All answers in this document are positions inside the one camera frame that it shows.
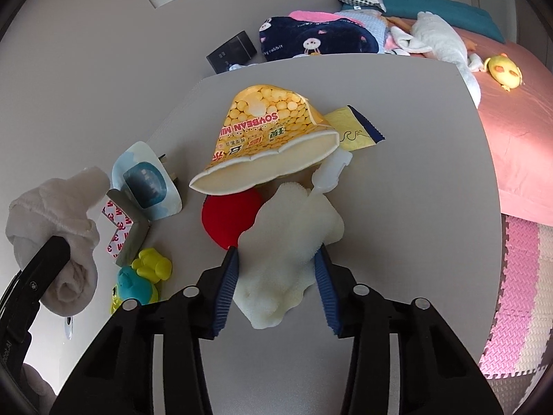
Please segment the white gloved left hand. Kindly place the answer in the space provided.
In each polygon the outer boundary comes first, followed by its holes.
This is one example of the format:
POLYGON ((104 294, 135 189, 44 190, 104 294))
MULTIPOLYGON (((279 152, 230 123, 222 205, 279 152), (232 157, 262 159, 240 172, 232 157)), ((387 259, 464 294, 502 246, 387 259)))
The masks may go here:
POLYGON ((27 363, 24 363, 21 368, 20 386, 39 411, 48 412, 54 404, 56 394, 53 388, 33 366, 27 363))

